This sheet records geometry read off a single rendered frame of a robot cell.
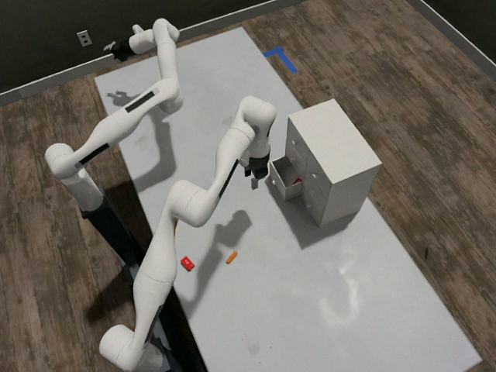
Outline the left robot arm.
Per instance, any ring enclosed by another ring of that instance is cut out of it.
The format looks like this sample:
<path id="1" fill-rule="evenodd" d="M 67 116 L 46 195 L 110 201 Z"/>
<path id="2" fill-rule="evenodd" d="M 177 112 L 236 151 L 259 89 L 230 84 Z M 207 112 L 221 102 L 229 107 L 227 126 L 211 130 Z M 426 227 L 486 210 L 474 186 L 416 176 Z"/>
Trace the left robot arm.
<path id="1" fill-rule="evenodd" d="M 76 152 L 64 143 L 56 143 L 47 149 L 45 159 L 53 176 L 60 179 L 82 211 L 93 211 L 103 202 L 102 193 L 84 167 L 130 136 L 145 114 L 156 106 L 159 105 L 166 113 L 175 113 L 181 109 L 184 99 L 177 75 L 175 43 L 178 38 L 178 30 L 166 19 L 158 19 L 153 29 L 140 33 L 138 40 L 144 50 L 157 47 L 161 80 L 103 119 L 86 144 Z"/>

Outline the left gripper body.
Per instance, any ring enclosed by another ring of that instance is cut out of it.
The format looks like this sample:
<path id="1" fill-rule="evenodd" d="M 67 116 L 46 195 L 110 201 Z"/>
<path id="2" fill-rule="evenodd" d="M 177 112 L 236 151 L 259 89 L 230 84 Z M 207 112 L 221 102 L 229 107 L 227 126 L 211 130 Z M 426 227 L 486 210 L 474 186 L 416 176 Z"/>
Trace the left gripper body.
<path id="1" fill-rule="evenodd" d="M 134 36 L 123 40 L 121 43 L 112 45 L 111 53 L 116 56 L 121 62 L 128 60 L 130 57 L 140 55 L 147 50 L 144 50 L 139 43 L 138 36 L 144 32 L 138 25 L 133 26 Z"/>

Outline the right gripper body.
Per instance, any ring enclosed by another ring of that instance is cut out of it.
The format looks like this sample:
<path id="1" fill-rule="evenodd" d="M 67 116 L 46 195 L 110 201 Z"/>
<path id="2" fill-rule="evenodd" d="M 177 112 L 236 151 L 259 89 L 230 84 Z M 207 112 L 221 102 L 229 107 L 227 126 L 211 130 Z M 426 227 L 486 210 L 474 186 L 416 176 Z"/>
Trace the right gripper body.
<path id="1" fill-rule="evenodd" d="M 239 161 L 242 167 L 249 165 L 254 177 L 260 179 L 268 175 L 267 163 L 270 159 L 270 140 L 266 146 L 253 148 L 249 146 Z"/>

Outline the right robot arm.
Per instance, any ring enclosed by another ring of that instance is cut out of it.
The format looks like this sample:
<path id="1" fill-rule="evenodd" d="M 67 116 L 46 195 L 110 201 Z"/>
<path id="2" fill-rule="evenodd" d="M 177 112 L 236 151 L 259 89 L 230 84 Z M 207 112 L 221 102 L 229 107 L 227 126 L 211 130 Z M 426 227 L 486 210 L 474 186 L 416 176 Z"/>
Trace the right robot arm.
<path id="1" fill-rule="evenodd" d="M 232 125 L 217 147 L 215 177 L 211 187 L 206 191 L 189 181 L 179 180 L 170 189 L 133 284 L 135 332 L 124 325 L 115 325 L 100 342 L 100 354 L 119 369 L 125 372 L 157 372 L 161 368 L 162 353 L 150 343 L 150 338 L 177 276 L 174 242 L 177 221 L 180 219 L 200 228 L 211 218 L 249 146 L 261 148 L 268 144 L 276 115 L 276 108 L 271 103 L 253 96 L 243 98 Z"/>

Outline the orange aa battery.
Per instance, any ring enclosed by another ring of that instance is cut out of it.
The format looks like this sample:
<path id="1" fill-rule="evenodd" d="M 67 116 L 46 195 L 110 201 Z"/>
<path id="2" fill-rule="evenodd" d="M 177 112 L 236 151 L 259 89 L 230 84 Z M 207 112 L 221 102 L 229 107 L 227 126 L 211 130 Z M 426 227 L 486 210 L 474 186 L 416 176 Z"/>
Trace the orange aa battery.
<path id="1" fill-rule="evenodd" d="M 226 262 L 229 264 L 229 263 L 233 260 L 233 258 L 234 258 L 236 255 L 237 255 L 237 252 L 236 252 L 236 251 L 234 251 L 234 252 L 232 253 L 232 255 L 228 258 L 228 260 L 227 260 Z"/>

